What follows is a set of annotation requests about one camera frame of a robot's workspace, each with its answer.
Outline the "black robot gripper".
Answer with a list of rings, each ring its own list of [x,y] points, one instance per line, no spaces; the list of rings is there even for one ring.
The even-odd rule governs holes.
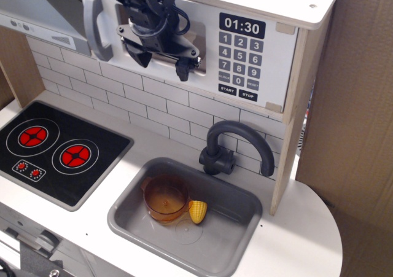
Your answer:
[[[180,81],[188,81],[190,70],[200,66],[199,49],[184,37],[191,26],[188,15],[177,6],[164,15],[135,7],[119,7],[119,11],[128,23],[119,25],[117,34],[132,59],[143,68],[154,54],[174,59]]]

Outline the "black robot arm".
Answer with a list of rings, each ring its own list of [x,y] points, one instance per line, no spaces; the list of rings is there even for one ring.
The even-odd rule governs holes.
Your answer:
[[[178,78],[185,82],[189,72],[199,67],[199,49],[184,35],[190,29],[188,15],[176,6],[176,0],[116,0],[128,17],[129,31],[139,38],[131,40],[125,26],[117,28],[128,54],[143,68],[159,54],[176,61]]]

